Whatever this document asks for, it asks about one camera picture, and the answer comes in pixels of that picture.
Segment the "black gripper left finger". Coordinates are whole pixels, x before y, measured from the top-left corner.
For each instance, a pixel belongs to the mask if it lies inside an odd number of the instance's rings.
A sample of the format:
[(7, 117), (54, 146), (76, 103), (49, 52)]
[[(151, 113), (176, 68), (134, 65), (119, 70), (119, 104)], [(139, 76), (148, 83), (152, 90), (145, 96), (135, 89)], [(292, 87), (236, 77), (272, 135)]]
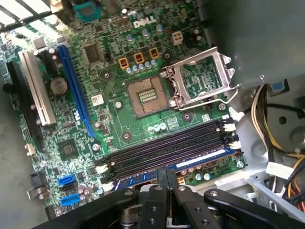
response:
[(123, 188), (38, 225), (39, 229), (164, 229), (168, 212), (168, 170), (157, 184)]

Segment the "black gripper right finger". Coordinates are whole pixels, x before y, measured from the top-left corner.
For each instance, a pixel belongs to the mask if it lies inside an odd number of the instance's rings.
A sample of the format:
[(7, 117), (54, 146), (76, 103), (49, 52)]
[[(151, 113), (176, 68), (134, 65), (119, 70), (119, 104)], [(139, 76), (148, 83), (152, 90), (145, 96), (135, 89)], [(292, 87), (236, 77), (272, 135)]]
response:
[(168, 212), (174, 225), (191, 229), (303, 229), (305, 224), (285, 214), (212, 188), (200, 196), (180, 185), (176, 172), (167, 171)]

